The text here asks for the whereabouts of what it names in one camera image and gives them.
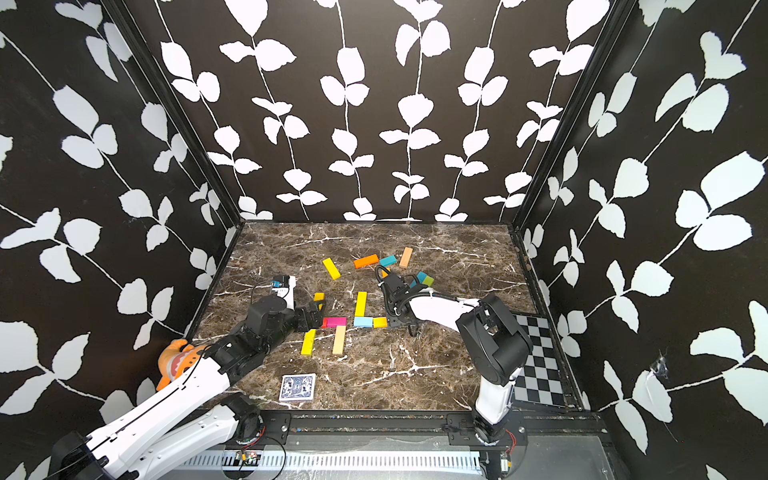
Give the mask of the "teal short block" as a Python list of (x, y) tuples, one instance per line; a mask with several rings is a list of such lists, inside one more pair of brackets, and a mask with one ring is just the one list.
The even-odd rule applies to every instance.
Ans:
[(384, 257), (380, 260), (379, 264), (383, 267), (390, 267), (397, 263), (397, 258), (394, 255)]

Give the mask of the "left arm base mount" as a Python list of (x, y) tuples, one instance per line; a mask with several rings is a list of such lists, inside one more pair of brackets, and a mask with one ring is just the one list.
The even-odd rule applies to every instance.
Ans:
[(262, 437), (285, 445), (289, 435), (292, 415), (283, 410), (266, 410), (258, 413), (248, 413), (238, 423), (234, 441), (241, 446), (262, 442)]

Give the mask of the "yellow long block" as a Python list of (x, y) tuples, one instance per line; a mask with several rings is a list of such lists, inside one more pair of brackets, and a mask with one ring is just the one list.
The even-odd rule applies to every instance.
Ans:
[(315, 293), (313, 298), (314, 306), (318, 311), (322, 311), (325, 305), (325, 294)]

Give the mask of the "magenta block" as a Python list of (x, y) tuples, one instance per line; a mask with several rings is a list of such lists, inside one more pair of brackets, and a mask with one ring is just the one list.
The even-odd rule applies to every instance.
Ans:
[(346, 327), (347, 326), (347, 318), (346, 317), (325, 317), (323, 319), (323, 328), (337, 328), (337, 327)]

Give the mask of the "orange long block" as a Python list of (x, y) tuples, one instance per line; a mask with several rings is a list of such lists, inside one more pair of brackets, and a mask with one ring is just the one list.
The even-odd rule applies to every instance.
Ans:
[(376, 265), (379, 263), (379, 261), (380, 259), (377, 254), (371, 254), (363, 258), (356, 259), (354, 261), (354, 267), (356, 269), (362, 269), (368, 266)]

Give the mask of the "tan wood long block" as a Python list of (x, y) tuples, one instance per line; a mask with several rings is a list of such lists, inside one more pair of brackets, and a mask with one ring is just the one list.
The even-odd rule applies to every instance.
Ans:
[(341, 325), (335, 328), (334, 342), (332, 348), (332, 354), (341, 356), (344, 351), (345, 345), (346, 326)]

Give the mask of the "white perforated rail strip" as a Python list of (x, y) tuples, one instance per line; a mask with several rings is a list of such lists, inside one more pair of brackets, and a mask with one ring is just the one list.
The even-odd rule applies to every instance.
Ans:
[(221, 450), (198, 454), (177, 471), (278, 472), (283, 471), (414, 471), (481, 474), (474, 451), (352, 451), (303, 453), (253, 450), (244, 455)]

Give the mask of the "natural wood long block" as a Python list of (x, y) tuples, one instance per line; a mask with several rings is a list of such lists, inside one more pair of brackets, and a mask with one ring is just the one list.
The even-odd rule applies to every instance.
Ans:
[(399, 266), (401, 268), (407, 268), (412, 258), (412, 255), (413, 255), (413, 249), (411, 247), (406, 247), (402, 253)]

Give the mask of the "light blue short block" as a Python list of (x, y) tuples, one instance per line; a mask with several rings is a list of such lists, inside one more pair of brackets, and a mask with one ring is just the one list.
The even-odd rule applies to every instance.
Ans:
[(359, 328), (373, 328), (374, 319), (372, 317), (355, 317), (353, 326)]

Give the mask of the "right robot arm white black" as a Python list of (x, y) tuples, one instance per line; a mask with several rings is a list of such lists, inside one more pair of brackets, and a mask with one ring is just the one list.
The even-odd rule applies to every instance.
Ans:
[(500, 435), (513, 403), (517, 378), (533, 351), (518, 315), (495, 294), (481, 299), (449, 296), (413, 280), (406, 282), (388, 268), (375, 267), (387, 318), (416, 335), (431, 322), (458, 332), (481, 376), (473, 408), (476, 433), (484, 441)]

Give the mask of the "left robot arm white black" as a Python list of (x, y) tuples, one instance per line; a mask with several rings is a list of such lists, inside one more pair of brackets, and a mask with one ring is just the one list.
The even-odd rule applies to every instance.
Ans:
[(228, 335), (161, 391), (87, 435), (71, 432), (50, 455), (51, 479), (158, 479), (190, 458), (237, 438), (262, 433), (259, 409), (232, 394), (197, 419), (196, 409), (237, 384), (294, 332), (323, 324), (323, 301), (288, 307), (272, 294), (252, 303)]

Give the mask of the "yellow-green long block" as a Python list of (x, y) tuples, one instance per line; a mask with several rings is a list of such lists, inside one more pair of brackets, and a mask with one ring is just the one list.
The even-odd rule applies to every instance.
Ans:
[(304, 334), (302, 347), (301, 347), (301, 355), (302, 356), (311, 356), (314, 349), (314, 342), (316, 339), (317, 330), (311, 329), (308, 332)]

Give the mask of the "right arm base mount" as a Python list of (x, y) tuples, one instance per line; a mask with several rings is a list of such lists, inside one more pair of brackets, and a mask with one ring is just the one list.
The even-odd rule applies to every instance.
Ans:
[(475, 412), (455, 412), (446, 417), (441, 430), (454, 446), (507, 449), (527, 446), (527, 427), (520, 412), (510, 411), (498, 423), (490, 424)]

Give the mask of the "black white checkerboard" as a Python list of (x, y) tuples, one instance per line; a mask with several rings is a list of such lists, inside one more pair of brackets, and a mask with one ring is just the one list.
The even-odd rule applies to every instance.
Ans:
[(518, 324), (528, 334), (532, 351), (514, 386), (516, 401), (552, 407), (565, 407), (565, 392), (555, 355), (555, 345), (545, 318), (517, 316)]

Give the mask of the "orange plush toy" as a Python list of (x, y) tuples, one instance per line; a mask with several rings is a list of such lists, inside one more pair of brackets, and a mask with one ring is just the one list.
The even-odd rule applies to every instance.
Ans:
[(163, 390), (192, 368), (200, 360), (205, 349), (205, 346), (195, 346), (185, 339), (173, 340), (158, 358), (161, 379), (156, 390)]

